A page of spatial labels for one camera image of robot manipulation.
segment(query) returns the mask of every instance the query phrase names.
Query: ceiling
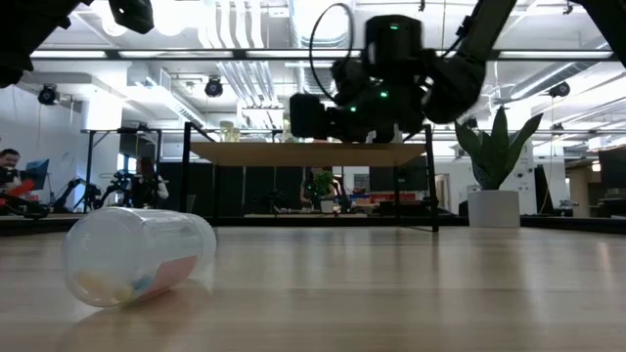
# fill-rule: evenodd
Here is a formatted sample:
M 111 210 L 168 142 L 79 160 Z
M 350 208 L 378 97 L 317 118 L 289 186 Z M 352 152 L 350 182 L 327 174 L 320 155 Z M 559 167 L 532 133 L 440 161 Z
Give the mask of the ceiling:
M 310 0 L 293 0 L 294 3 Z M 231 35 L 235 40 L 235 1 L 231 2 Z M 356 0 L 355 23 L 356 38 L 355 47 L 364 46 L 364 24 L 367 19 L 376 15 L 402 14 L 418 18 L 424 23 L 424 45 L 432 48 L 447 48 L 456 38 L 456 30 L 464 16 L 470 14 L 476 1 L 472 0 L 427 0 L 423 13 L 419 12 L 420 1 L 404 0 Z M 160 49 L 160 48 L 202 48 L 198 39 L 197 27 L 210 21 L 203 11 L 201 1 L 172 1 L 170 13 L 173 19 L 184 19 L 185 29 L 180 34 L 166 36 L 157 29 L 147 35 L 140 35 L 127 31 L 120 36 L 109 36 L 103 31 L 103 20 L 108 12 L 106 1 L 96 0 L 90 7 L 81 5 L 71 17 L 72 26 L 68 30 L 56 30 L 42 45 L 45 49 L 56 48 L 122 48 L 122 49 Z M 573 50 L 585 48 L 586 43 L 599 38 L 601 35 L 594 23 L 584 10 L 578 6 L 572 14 L 564 16 L 562 10 L 565 1 L 559 0 L 519 0 L 512 16 L 497 43 L 499 49 L 526 49 L 526 50 Z M 290 18 L 287 0 L 261 1 L 261 33 L 264 45 L 271 49 L 293 48 L 291 40 Z M 216 62 L 200 61 L 150 61 L 146 63 L 151 71 L 164 69 L 171 75 L 172 91 L 191 109 L 199 112 L 211 121 L 214 116 L 228 119 L 227 115 L 235 116 L 238 106 L 238 96 L 230 86 L 225 83 L 224 94 L 219 98 L 208 98 L 203 92 L 203 86 L 212 74 L 220 71 Z M 294 62 L 269 62 L 269 68 L 279 101 L 285 103 L 289 96 L 298 90 L 298 63 Z M 530 78 L 546 67 L 553 66 L 551 62 L 500 62 L 489 63 L 487 78 L 483 87 L 483 97 L 477 104 L 473 113 L 480 116 L 479 121 L 488 123 L 489 116 L 494 110 L 492 105 L 495 99 L 507 94 L 508 89 Z M 120 69 L 119 65 L 107 63 Z M 46 62 L 37 62 L 36 70 L 62 72 L 70 69 L 64 64 L 56 63 L 48 65 Z M 626 81 L 620 75 L 625 72 L 619 63 L 602 63 L 592 66 L 576 76 L 567 80 L 571 86 L 571 94 L 566 98 L 553 100 L 548 96 L 534 96 L 521 102 L 514 103 L 514 107 L 523 107 L 528 111 L 526 118 L 531 113 L 543 112 L 544 126 L 548 127 L 554 121 L 567 121 L 573 117 L 580 117 L 586 112 L 597 110 L 606 103 L 613 102 L 624 96 Z M 110 67 L 96 68 L 86 71 L 98 76 L 107 82 L 107 74 Z M 153 116 L 143 116 L 143 119 L 176 120 L 176 116 L 167 116 L 168 112 L 163 109 L 147 108 L 154 112 Z M 619 121 L 626 117 L 626 105 L 615 102 L 612 109 L 606 109 L 604 113 L 591 114 L 575 120 L 575 123 L 566 124 L 568 129 L 589 129 L 598 126 L 609 125 L 612 128 L 621 127 L 609 124 L 611 121 Z M 140 112 L 129 113 L 134 119 L 142 118 Z

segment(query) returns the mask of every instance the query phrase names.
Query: label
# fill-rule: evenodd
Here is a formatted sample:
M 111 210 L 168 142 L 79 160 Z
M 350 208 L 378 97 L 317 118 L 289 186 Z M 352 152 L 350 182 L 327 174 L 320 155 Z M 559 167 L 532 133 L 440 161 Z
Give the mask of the label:
M 152 280 L 150 287 L 139 299 L 152 298 L 169 287 L 185 281 L 194 270 L 197 261 L 198 257 L 192 255 L 161 263 L 156 270 L 155 278 Z

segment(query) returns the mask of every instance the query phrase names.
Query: potted plant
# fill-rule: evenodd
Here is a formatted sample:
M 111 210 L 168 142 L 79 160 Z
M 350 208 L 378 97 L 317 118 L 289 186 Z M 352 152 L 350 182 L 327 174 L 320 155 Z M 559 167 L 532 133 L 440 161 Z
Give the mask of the potted plant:
M 517 191 L 500 191 L 513 171 L 526 141 L 539 128 L 543 114 L 530 118 L 514 135 L 509 135 L 507 115 L 500 107 L 491 135 L 477 133 L 455 122 L 459 145 L 471 157 L 473 175 L 482 191 L 468 195 L 469 225 L 473 227 L 519 227 Z

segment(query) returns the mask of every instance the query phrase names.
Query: woman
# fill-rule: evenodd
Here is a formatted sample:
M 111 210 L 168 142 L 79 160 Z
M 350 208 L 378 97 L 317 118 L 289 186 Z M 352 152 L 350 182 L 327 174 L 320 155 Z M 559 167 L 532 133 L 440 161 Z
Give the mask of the woman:
M 302 185 L 300 186 L 300 201 L 302 202 L 302 207 L 320 209 L 322 200 L 335 199 L 335 185 L 333 182 L 330 182 L 326 190 L 322 193 L 320 193 L 319 190 L 314 190 L 315 183 L 313 180 L 323 171 L 332 173 L 333 169 L 331 167 L 311 167 L 306 178 L 302 181 Z
M 163 179 L 160 176 L 156 179 L 153 161 L 146 156 L 137 160 L 137 173 L 129 187 L 130 198 L 135 208 L 154 207 L 157 205 L 155 190 L 159 198 L 167 199 L 169 197 Z

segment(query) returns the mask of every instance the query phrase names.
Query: plastic cup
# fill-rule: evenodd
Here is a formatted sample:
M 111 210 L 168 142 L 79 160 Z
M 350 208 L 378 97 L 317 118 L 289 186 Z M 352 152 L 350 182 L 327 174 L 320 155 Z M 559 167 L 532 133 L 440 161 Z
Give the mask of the plastic cup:
M 194 214 L 109 207 L 67 233 L 67 288 L 82 302 L 114 307 L 151 298 L 213 260 L 215 234 Z

